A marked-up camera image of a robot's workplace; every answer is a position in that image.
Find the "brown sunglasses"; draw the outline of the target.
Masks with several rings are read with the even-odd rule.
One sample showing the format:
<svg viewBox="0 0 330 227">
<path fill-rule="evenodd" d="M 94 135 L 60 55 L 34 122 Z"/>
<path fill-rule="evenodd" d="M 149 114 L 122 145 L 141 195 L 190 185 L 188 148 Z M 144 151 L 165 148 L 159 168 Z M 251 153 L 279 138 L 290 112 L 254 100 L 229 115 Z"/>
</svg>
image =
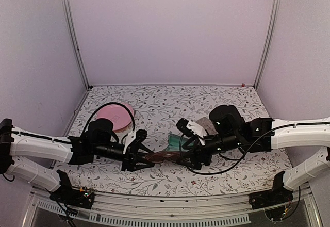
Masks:
<svg viewBox="0 0 330 227">
<path fill-rule="evenodd" d="M 155 153 L 148 153 L 145 159 L 155 163 L 160 164 L 165 161 L 170 161 L 172 163 L 177 163 L 181 158 L 179 151 L 160 151 Z"/>
</svg>

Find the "blue glasses case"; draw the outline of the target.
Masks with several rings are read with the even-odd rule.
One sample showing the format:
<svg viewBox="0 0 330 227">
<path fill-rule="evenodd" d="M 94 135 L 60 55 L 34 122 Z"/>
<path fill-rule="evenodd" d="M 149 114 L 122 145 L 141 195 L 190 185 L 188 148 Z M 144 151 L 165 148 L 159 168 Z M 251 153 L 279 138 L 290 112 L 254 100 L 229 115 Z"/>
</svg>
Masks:
<svg viewBox="0 0 330 227">
<path fill-rule="evenodd" d="M 179 143 L 184 144 L 188 139 L 180 135 L 170 133 L 168 136 L 168 146 L 165 148 L 165 151 L 174 151 L 179 152 Z"/>
</svg>

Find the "grey glasses case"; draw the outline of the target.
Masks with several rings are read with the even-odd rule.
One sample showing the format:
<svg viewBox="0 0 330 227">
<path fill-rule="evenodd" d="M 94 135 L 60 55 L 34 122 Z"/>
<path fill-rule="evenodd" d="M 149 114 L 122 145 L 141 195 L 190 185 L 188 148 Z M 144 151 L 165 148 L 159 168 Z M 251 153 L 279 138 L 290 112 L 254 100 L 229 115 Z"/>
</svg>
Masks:
<svg viewBox="0 0 330 227">
<path fill-rule="evenodd" d="M 213 123 L 207 117 L 202 117 L 198 119 L 196 123 L 204 128 L 207 135 L 216 135 L 218 133 Z"/>
</svg>

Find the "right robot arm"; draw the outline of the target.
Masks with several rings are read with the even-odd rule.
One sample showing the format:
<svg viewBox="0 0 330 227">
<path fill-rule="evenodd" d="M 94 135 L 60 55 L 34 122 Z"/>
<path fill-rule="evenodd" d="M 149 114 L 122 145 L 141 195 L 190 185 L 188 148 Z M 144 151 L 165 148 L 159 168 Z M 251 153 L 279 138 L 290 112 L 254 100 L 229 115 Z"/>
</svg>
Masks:
<svg viewBox="0 0 330 227">
<path fill-rule="evenodd" d="M 310 158 L 274 176 L 266 197 L 270 204 L 278 204 L 287 191 L 296 190 L 329 169 L 329 118 L 305 121 L 256 118 L 246 122 L 234 105 L 220 105 L 210 112 L 209 119 L 215 135 L 208 134 L 192 120 L 180 119 L 176 124 L 189 138 L 180 146 L 185 150 L 182 164 L 196 174 L 203 165 L 210 165 L 213 155 L 234 149 L 246 156 L 288 147 L 318 146 L 319 150 Z"/>
</svg>

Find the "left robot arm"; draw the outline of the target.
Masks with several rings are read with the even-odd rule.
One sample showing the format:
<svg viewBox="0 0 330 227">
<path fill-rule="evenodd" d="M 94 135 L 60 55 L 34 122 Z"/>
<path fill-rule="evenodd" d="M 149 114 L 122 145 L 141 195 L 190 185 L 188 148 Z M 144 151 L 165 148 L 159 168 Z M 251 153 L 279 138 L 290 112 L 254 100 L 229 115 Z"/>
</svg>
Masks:
<svg viewBox="0 0 330 227">
<path fill-rule="evenodd" d="M 143 145 L 146 136 L 147 132 L 139 129 L 129 133 L 125 143 L 120 144 L 113 123 L 101 118 L 89 123 L 88 129 L 79 137 L 48 137 L 15 127 L 11 119 L 5 118 L 1 121 L 1 173 L 56 191 L 65 203 L 73 203 L 77 193 L 71 188 L 68 176 L 62 171 L 47 169 L 28 157 L 84 165 L 98 156 L 121 162 L 122 171 L 135 172 L 155 165 L 146 159 L 152 154 Z"/>
</svg>

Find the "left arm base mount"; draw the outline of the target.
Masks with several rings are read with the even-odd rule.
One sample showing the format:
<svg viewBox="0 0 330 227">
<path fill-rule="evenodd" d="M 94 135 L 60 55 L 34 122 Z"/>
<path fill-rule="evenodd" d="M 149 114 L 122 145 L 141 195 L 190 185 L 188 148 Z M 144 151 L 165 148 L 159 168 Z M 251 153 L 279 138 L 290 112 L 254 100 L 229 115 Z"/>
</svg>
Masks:
<svg viewBox="0 0 330 227">
<path fill-rule="evenodd" d="M 84 209 L 91 209 L 94 203 L 95 190 L 93 188 L 82 187 L 73 188 L 68 175 L 61 171 L 56 171 L 59 175 L 60 187 L 49 193 L 49 198 L 55 202 L 63 203 L 65 206 L 76 206 Z"/>
</svg>

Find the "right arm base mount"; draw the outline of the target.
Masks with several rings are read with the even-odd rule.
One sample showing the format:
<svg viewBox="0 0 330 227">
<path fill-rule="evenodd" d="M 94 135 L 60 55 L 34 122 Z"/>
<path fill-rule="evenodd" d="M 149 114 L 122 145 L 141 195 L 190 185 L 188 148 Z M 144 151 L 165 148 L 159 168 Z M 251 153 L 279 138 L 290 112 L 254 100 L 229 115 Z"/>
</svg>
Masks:
<svg viewBox="0 0 330 227">
<path fill-rule="evenodd" d="M 265 211 L 266 217 L 273 222 L 285 219 L 293 200 L 293 192 L 284 188 L 284 173 L 282 171 L 275 175 L 271 189 L 249 194 L 249 204 L 252 209 L 283 204 L 280 208 Z"/>
</svg>

